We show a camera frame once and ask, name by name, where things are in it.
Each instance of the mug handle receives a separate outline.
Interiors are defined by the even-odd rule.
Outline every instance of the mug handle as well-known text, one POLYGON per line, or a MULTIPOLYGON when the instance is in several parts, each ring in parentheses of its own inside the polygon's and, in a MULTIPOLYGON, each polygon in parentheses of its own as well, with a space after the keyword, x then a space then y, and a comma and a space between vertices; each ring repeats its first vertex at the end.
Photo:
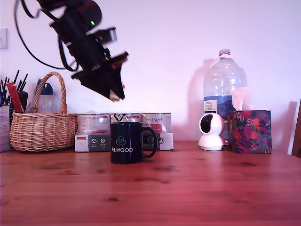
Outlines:
POLYGON ((148 131, 151 132, 151 134, 152 134, 153 137, 154 137, 154 141, 155 141, 155 143, 154 143, 154 148, 153 148, 153 150, 152 150, 152 153, 150 153, 150 154, 144 154, 144 153, 142 153, 142 157, 143 157, 143 158, 149 159, 149 158, 151 158, 152 156, 154 156, 154 154, 156 153, 157 145, 158 145, 158 138, 157 138, 157 135, 156 135, 155 131, 154 131, 151 127, 148 127, 148 126, 142 126, 142 127, 141 127, 141 132, 143 132, 143 131, 145 131, 145 130, 148 130, 148 131))

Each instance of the plastic water bottle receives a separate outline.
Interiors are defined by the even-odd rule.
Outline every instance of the plastic water bottle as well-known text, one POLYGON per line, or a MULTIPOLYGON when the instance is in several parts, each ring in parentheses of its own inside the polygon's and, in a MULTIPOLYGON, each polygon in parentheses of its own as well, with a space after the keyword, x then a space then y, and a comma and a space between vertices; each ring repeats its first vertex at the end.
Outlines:
MULTIPOLYGON (((36 92, 41 81, 42 79, 38 80, 36 92)), ((53 92, 52 86, 49 83, 45 83, 39 99, 38 113, 59 113, 60 111, 60 98, 53 92)))
POLYGON ((220 50, 218 62, 205 75, 204 113, 217 113, 227 120, 228 112, 235 110, 232 91, 246 86, 245 72, 231 58, 230 50, 220 50))

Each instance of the black mug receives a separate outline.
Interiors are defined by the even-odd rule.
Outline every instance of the black mug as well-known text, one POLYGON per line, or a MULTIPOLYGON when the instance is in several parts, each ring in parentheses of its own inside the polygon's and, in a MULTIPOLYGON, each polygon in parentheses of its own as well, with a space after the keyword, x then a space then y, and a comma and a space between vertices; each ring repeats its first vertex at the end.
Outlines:
POLYGON ((157 149, 157 136, 151 127, 142 126, 142 122, 113 122, 111 129, 111 162, 131 164, 151 158, 157 149), (142 132, 149 130, 154 136, 154 148, 151 154, 142 151, 142 132))

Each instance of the bottle label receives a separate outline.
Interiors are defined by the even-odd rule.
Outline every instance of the bottle label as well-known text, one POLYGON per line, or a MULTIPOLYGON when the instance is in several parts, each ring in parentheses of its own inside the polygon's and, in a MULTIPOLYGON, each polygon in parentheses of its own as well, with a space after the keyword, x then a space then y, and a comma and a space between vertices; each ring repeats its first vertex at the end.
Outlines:
POLYGON ((217 113, 227 120, 229 111, 235 111, 232 105, 232 96, 204 97, 204 113, 217 113))
POLYGON ((217 100, 205 100, 204 98, 204 113, 216 113, 217 100))

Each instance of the floral tissue box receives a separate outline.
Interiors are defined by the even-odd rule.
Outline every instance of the floral tissue box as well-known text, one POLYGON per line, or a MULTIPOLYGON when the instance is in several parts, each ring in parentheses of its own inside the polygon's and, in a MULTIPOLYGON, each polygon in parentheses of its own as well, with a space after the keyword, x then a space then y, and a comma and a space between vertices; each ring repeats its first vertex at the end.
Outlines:
POLYGON ((272 153, 271 111, 231 111, 229 145, 236 153, 272 153))

